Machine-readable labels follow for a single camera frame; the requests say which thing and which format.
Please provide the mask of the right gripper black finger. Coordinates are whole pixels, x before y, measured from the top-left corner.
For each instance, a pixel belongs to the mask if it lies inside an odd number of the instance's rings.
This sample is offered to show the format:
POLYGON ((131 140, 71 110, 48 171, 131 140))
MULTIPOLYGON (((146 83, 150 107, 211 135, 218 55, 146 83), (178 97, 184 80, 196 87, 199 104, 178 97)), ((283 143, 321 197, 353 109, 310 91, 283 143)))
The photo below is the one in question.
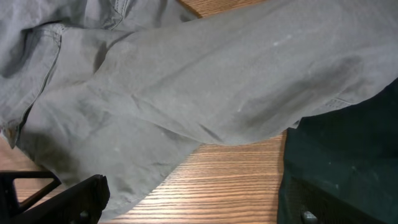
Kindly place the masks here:
POLYGON ((60 184, 61 181, 49 171, 2 171, 1 223, 97 224, 110 198, 106 176, 93 175, 35 206, 60 184), (52 179, 52 181, 20 202, 14 184, 16 179, 52 179))

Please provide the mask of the grey cotton shorts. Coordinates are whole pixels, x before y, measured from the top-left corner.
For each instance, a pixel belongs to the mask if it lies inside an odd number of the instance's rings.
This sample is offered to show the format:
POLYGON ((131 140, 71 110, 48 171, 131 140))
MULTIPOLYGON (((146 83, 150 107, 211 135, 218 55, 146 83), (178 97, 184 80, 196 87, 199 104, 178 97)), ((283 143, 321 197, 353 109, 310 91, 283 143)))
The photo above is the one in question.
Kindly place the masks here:
POLYGON ((1 137, 129 211, 201 144, 241 145, 397 78, 397 2, 2 1, 1 137))

